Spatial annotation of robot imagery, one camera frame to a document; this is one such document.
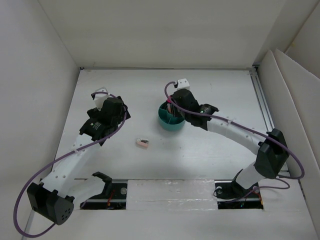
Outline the red translucent pen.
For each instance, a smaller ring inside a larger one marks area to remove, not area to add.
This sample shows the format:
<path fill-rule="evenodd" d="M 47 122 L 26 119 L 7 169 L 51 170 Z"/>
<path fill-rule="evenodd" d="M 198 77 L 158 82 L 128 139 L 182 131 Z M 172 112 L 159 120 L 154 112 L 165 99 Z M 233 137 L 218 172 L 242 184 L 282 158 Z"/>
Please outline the red translucent pen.
<path fill-rule="evenodd" d="M 173 106 L 172 106 L 170 103 L 167 104 L 167 111 L 168 111 L 168 113 L 171 114 L 171 115 L 174 114 Z"/>

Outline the pink white mini stapler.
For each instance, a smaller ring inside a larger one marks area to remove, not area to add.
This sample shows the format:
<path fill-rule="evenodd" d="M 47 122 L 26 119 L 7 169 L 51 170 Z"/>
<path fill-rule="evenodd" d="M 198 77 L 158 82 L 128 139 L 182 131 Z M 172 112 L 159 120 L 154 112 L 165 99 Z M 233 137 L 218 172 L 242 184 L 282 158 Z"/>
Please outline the pink white mini stapler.
<path fill-rule="evenodd" d="M 149 147 L 149 143 L 150 142 L 148 139 L 139 138 L 139 137 L 136 139 L 136 145 L 144 149 L 147 149 Z"/>

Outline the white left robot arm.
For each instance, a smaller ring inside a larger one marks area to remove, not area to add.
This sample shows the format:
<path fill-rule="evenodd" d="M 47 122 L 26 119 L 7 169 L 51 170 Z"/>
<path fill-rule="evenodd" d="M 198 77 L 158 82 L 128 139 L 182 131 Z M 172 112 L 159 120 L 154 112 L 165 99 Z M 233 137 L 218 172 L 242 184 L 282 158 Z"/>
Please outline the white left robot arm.
<path fill-rule="evenodd" d="M 26 190 L 31 208 L 56 225 L 64 224 L 73 210 L 80 209 L 91 197 L 104 199 L 112 192 L 112 178 L 99 171 L 79 184 L 74 180 L 106 139 L 130 118 L 128 107 L 120 96 L 106 96 L 87 114 L 89 118 L 79 130 L 71 155 L 60 160 L 39 184 L 31 183 Z"/>

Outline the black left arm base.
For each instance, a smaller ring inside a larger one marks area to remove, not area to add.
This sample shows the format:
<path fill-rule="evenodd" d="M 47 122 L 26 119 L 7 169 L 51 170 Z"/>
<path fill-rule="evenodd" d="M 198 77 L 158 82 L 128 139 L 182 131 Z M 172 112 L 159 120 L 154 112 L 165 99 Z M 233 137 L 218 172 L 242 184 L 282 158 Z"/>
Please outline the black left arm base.
<path fill-rule="evenodd" d="M 92 174 L 104 182 L 103 190 L 80 204 L 81 210 L 125 210 L 128 180 L 113 180 L 101 172 Z"/>

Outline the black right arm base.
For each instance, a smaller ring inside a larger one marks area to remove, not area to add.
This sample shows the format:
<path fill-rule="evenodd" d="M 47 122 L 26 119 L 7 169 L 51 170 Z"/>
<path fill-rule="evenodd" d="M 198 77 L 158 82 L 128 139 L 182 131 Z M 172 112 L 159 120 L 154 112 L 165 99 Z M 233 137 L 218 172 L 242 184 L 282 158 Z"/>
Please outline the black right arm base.
<path fill-rule="evenodd" d="M 232 180 L 214 182 L 213 196 L 217 198 L 219 210 L 264 209 L 257 182 L 248 189 L 244 189 L 236 182 L 241 171 Z"/>

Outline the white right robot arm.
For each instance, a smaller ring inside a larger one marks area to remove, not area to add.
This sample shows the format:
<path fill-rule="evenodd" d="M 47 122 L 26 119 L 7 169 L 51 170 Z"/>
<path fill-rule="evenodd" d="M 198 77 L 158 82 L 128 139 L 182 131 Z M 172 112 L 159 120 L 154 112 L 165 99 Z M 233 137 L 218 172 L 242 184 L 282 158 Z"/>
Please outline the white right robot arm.
<path fill-rule="evenodd" d="M 279 172 L 289 158 L 288 146 L 283 133 L 274 128 L 260 133 L 242 126 L 233 120 L 219 116 L 219 109 L 213 105 L 200 104 L 186 88 L 169 95 L 168 102 L 174 107 L 175 115 L 182 117 L 194 127 L 226 137 L 250 150 L 256 159 L 241 169 L 222 192 L 227 199 L 243 197 L 264 179 L 281 180 Z"/>

